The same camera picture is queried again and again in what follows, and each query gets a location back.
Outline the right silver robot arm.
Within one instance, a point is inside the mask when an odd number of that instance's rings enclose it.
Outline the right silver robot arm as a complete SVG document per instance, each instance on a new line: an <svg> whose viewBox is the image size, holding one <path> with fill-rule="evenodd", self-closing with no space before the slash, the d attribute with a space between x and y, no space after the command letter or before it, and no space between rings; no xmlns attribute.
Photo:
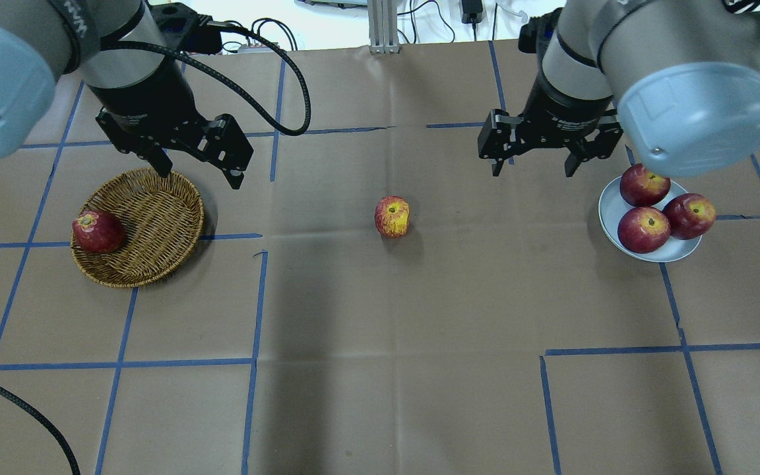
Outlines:
<svg viewBox="0 0 760 475"><path fill-rule="evenodd" d="M530 18L519 50L538 72L517 116L492 110L478 156L499 175L534 148L567 148L566 175L627 135L666 177L760 150L760 10L722 1L568 1Z"/></svg>

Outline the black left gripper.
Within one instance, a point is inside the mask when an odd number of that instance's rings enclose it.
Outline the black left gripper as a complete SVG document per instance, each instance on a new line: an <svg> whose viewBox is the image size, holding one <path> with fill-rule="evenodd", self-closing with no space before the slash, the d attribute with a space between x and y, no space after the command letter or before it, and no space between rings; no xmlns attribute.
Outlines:
<svg viewBox="0 0 760 475"><path fill-rule="evenodd" d="M96 87L94 94L103 105L96 121L118 152L136 154L167 178L173 165L160 145L184 145L188 154L218 169L230 189L241 189L254 148L232 115L205 120L199 114L177 63L161 63L130 86Z"/></svg>

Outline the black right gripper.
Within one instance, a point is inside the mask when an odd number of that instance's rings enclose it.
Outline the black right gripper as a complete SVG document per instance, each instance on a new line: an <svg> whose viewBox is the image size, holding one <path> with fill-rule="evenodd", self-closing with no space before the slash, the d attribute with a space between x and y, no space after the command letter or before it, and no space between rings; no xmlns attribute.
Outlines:
<svg viewBox="0 0 760 475"><path fill-rule="evenodd" d="M567 148L566 177L573 177L589 160L608 159L623 135L616 110L609 110L611 96L582 99L558 90L540 70L519 116L491 110L478 135L478 156L488 160L491 176L503 165L532 148ZM591 133L591 141L586 139Z"/></svg>

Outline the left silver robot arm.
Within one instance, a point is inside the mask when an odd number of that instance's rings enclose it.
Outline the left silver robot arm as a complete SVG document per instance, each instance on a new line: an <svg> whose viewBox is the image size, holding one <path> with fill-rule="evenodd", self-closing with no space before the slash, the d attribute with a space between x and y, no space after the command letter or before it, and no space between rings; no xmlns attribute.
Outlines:
<svg viewBox="0 0 760 475"><path fill-rule="evenodd" d="M229 114L197 110L179 64L219 50L220 28L184 4L146 1L0 1L0 158L15 153L77 72L100 101L100 129L123 154L160 175L167 150L220 170L238 189L253 147Z"/></svg>

